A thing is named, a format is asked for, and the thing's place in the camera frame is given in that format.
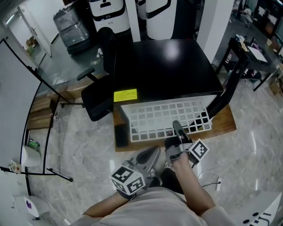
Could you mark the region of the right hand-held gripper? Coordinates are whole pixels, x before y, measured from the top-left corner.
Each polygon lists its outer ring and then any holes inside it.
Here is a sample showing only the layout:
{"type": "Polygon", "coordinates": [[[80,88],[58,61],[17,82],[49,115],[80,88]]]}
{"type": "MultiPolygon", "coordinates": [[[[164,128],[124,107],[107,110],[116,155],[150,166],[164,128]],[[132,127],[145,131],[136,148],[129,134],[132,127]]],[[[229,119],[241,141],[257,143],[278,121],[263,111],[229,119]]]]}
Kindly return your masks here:
{"type": "Polygon", "coordinates": [[[177,137],[167,138],[164,142],[167,163],[172,166],[172,163],[184,152],[187,154],[189,161],[192,162],[193,168],[203,159],[210,149],[201,139],[194,142],[188,138],[179,121],[173,121],[172,125],[177,137]]]}

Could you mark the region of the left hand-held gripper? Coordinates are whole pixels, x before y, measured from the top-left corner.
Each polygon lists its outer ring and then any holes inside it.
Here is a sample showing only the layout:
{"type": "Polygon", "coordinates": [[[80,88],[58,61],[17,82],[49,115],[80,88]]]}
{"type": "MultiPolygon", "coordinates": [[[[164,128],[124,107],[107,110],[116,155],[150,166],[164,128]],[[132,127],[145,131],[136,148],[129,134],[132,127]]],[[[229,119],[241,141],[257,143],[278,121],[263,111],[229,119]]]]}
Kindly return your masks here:
{"type": "Polygon", "coordinates": [[[134,152],[110,176],[114,187],[125,195],[146,190],[156,176],[156,164],[161,149],[158,145],[134,152]]]}

